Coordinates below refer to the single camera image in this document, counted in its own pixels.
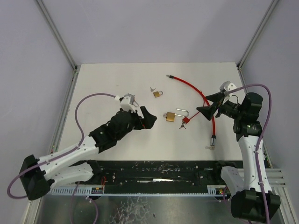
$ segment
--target gray wall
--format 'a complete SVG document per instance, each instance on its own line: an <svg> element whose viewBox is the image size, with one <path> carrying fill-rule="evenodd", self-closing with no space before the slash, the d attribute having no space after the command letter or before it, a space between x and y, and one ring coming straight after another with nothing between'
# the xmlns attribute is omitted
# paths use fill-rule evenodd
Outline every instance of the gray wall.
<svg viewBox="0 0 299 224"><path fill-rule="evenodd" d="M0 1L0 21L0 223L17 224L28 201L7 186L26 156L48 152L71 68L33 0Z"/></svg>
<svg viewBox="0 0 299 224"><path fill-rule="evenodd" d="M243 73L247 84L263 83L273 107L265 141L271 160L282 168L292 203L299 215L299 1L282 0L262 33ZM268 101L264 90L265 101ZM266 107L262 111L265 120Z"/></svg>
<svg viewBox="0 0 299 224"><path fill-rule="evenodd" d="M237 62L271 0L44 0L76 63Z"/></svg>

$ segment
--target red cable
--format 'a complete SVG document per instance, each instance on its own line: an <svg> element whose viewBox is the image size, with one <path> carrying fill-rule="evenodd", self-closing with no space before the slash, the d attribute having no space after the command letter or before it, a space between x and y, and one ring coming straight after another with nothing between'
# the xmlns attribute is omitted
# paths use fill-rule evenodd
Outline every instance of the red cable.
<svg viewBox="0 0 299 224"><path fill-rule="evenodd" d="M175 76L169 76L169 78L176 79L176 80L178 80L178 81L180 81L180 82L182 82L182 83L185 83L185 84L187 84L188 86L192 87L196 92L198 92L198 93L201 95L201 97L204 99L205 103L206 103L208 106L210 105L210 104L209 104L209 101L206 99L205 95L204 95L199 89L197 89L194 85L192 85L192 84L186 82L186 81L183 80L183 79L180 79L180 78L178 78L178 77L175 77ZM216 131L215 131L215 119L214 119L214 116L212 117L212 126L213 126L213 135L216 135L216 134L215 134Z"/></svg>

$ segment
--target reflective surface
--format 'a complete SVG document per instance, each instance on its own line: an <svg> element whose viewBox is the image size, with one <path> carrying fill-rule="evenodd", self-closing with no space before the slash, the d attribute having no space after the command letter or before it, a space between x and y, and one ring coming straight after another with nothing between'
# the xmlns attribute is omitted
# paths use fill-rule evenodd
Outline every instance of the reflective surface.
<svg viewBox="0 0 299 224"><path fill-rule="evenodd" d="M35 224L69 224L70 196L45 196ZM224 202L211 197L102 197L97 224L242 224ZM84 197L73 203L74 224L92 224L95 207ZM272 224L281 224L273 218Z"/></svg>

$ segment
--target white board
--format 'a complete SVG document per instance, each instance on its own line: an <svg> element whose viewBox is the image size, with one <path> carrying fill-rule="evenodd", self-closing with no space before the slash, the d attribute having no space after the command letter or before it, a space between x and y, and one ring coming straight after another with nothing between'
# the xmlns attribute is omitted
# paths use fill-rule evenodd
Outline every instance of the white board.
<svg viewBox="0 0 299 224"><path fill-rule="evenodd" d="M81 66L69 113L64 126L59 149L66 148L80 140L74 111L85 96L105 92L123 96L128 92L136 95L139 105L157 116L150 130L133 130L117 145L94 160L242 160L241 151L233 133L233 120L222 115L216 119L217 143L214 151L206 149L212 135L212 122L202 114L193 118L185 129L181 117L175 122L163 118L166 112L176 108L186 109L194 115L197 106L203 105L201 96L189 86L167 78L174 75L195 85L205 95L219 91L227 80L241 86L235 63L108 63L83 64ZM156 88L163 95L155 98L150 91ZM244 92L236 94L240 101ZM111 97L95 96L86 100L78 111L78 119L85 135L106 123L119 110L119 102Z"/></svg>

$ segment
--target robotic arm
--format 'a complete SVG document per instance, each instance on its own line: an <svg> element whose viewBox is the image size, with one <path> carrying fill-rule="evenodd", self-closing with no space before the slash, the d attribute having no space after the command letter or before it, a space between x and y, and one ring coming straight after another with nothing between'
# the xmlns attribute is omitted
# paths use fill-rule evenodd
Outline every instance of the robotic arm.
<svg viewBox="0 0 299 224"><path fill-rule="evenodd" d="M231 212L233 217L251 221L265 222L265 208L262 190L258 178L257 166L260 167L270 219L280 207L280 197L272 194L271 186L263 163L263 140L258 151L256 145L262 132L259 121L259 111L262 108L263 98L257 93L246 94L242 104L229 101L229 91L236 86L229 81L220 87L220 92L207 96L213 102L211 106L197 107L208 120L211 120L216 111L216 118L222 114L234 119L233 130L239 143L243 157L244 181L240 177L236 167L222 165L221 178L227 184L231 193Z"/></svg>
<svg viewBox="0 0 299 224"><path fill-rule="evenodd" d="M20 172L36 164L43 164L20 177L29 200L46 195L51 188L77 181L88 181L101 172L93 161L71 166L78 161L86 160L116 145L132 130L151 129L156 117L144 106L140 109L143 118L137 114L138 104L131 94L120 98L121 109L110 121L101 125L86 136L81 144L75 144L55 154L35 158L25 158Z"/></svg>

